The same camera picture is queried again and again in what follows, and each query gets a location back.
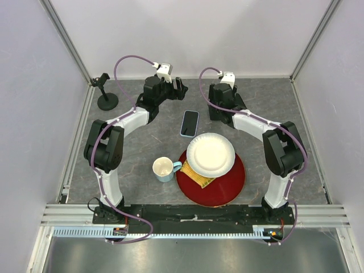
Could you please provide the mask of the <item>blue case smartphone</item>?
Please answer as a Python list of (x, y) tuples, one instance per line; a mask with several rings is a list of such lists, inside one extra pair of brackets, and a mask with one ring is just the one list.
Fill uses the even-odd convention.
[(184, 112), (180, 135), (182, 137), (194, 138), (197, 132), (198, 120), (199, 120), (199, 112), (186, 110)]

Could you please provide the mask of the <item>black round-base clamp stand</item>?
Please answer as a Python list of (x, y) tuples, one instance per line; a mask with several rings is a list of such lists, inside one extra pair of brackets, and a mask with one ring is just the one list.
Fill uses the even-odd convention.
[(105, 82), (110, 79), (107, 73), (103, 73), (100, 77), (91, 79), (92, 87), (98, 88), (101, 95), (97, 100), (97, 106), (103, 111), (110, 111), (118, 105), (118, 97), (114, 93), (106, 93), (104, 89)]

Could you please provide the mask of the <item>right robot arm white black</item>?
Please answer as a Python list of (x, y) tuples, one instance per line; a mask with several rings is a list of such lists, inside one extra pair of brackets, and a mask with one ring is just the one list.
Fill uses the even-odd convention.
[(307, 159), (296, 125), (291, 121), (270, 122), (251, 113), (237, 93), (237, 86), (227, 83), (210, 84), (208, 104), (210, 120), (221, 121), (262, 141), (271, 177), (260, 216), (267, 224), (275, 223), (281, 217), (279, 208), (287, 203), (293, 177)]

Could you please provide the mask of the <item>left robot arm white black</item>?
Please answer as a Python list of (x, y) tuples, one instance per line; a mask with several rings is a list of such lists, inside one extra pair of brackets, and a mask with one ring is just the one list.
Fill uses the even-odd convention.
[(105, 217), (118, 224), (125, 217), (117, 168), (123, 156), (124, 138), (134, 130), (151, 123), (159, 113), (159, 105), (165, 100), (183, 100), (188, 87), (176, 77), (167, 82), (162, 76), (145, 79), (143, 92), (131, 110), (109, 121), (95, 120), (92, 123), (84, 149), (84, 158), (96, 174), (101, 203), (108, 206)]

